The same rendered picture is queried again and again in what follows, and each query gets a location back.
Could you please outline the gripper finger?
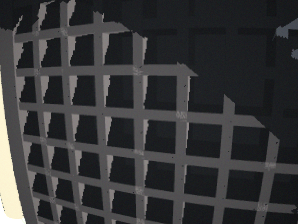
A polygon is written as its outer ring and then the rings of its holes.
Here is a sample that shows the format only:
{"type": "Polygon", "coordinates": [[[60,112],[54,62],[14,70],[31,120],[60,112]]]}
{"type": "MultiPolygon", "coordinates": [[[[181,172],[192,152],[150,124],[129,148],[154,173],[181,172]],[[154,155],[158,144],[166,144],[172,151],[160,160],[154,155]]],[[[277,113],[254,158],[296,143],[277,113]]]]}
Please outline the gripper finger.
{"type": "Polygon", "coordinates": [[[4,214],[23,219],[7,135],[0,73],[0,199],[4,214]]]}

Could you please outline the black well plate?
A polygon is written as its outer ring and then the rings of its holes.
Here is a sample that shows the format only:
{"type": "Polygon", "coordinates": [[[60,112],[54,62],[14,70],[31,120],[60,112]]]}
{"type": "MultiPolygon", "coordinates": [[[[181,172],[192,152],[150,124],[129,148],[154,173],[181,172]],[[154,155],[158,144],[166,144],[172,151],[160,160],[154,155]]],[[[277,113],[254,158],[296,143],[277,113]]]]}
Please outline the black well plate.
{"type": "Polygon", "coordinates": [[[0,0],[0,73],[26,224],[298,224],[298,0],[0,0]]]}

